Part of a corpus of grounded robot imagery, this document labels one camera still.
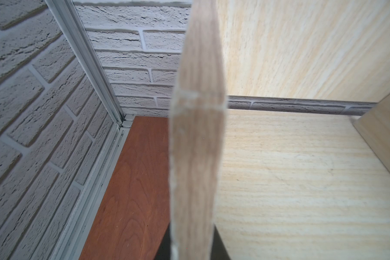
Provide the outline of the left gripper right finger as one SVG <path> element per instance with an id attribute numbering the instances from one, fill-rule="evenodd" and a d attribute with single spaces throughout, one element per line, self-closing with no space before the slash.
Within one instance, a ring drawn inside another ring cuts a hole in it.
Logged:
<path id="1" fill-rule="evenodd" d="M 216 226 L 214 226 L 210 260 L 231 260 Z"/>

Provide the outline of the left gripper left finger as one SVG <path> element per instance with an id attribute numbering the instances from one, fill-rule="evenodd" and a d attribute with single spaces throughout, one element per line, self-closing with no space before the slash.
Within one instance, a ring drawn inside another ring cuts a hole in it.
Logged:
<path id="1" fill-rule="evenodd" d="M 171 238 L 170 238 L 170 224 L 167 226 L 164 237 L 161 240 L 154 260 L 170 260 L 171 259 Z"/>

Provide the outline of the light wooden bookshelf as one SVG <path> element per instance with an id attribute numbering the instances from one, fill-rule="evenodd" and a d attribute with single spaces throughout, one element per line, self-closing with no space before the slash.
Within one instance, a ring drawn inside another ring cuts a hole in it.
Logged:
<path id="1" fill-rule="evenodd" d="M 193 1 L 170 258 L 390 260 L 390 1 Z"/>

